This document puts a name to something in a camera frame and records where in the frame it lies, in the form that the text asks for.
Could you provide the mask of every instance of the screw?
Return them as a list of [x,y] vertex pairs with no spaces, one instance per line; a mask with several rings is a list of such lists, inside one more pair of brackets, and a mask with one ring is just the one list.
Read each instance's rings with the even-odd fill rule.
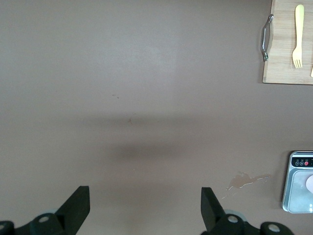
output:
[[46,221],[48,221],[49,220],[49,217],[48,216],[44,216],[44,217],[41,217],[40,219],[39,219],[39,223],[44,223],[44,222],[46,222]]
[[238,219],[234,217],[233,215],[228,217],[228,221],[231,223],[238,223]]
[[279,227],[278,227],[277,225],[275,225],[275,224],[270,224],[270,225],[268,226],[268,229],[271,230],[272,232],[275,232],[275,233],[280,232]]

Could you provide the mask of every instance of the table surface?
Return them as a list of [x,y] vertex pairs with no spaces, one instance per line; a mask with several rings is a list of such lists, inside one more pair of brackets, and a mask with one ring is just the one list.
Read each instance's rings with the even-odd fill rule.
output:
[[211,187],[255,227],[310,235],[281,200],[290,152],[313,149],[313,87],[262,83],[270,7],[1,1],[1,220],[89,185],[79,235],[196,235]]

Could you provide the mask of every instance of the digital scale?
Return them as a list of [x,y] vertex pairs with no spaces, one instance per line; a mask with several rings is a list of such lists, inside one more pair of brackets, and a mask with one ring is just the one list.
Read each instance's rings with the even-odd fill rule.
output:
[[313,151],[291,153],[283,209],[290,213],[313,212]]

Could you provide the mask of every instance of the cabinet handle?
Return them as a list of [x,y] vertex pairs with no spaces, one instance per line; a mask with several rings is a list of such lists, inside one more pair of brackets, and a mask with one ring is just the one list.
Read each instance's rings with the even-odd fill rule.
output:
[[268,53],[267,53],[267,48],[265,49],[265,37],[266,37],[266,32],[267,32],[267,28],[268,28],[268,33],[270,34],[270,28],[269,28],[269,23],[272,22],[274,18],[273,14],[270,14],[268,17],[268,21],[266,22],[266,24],[263,27],[262,30],[262,39],[261,39],[261,52],[263,54],[263,60],[267,61],[268,60]]

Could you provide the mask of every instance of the spill stain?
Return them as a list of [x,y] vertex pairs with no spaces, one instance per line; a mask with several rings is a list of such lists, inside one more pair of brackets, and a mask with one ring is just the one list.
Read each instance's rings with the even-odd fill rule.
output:
[[229,197],[229,196],[234,196],[235,194],[237,194],[238,192],[235,192],[235,193],[233,193],[233,194],[227,194],[225,197],[222,197],[222,199],[225,199],[225,198],[227,198],[227,197]]
[[236,175],[235,178],[230,181],[227,190],[230,190],[231,188],[242,188],[245,185],[250,185],[258,180],[268,179],[270,177],[270,174],[264,174],[251,178],[247,173],[240,172],[240,175]]

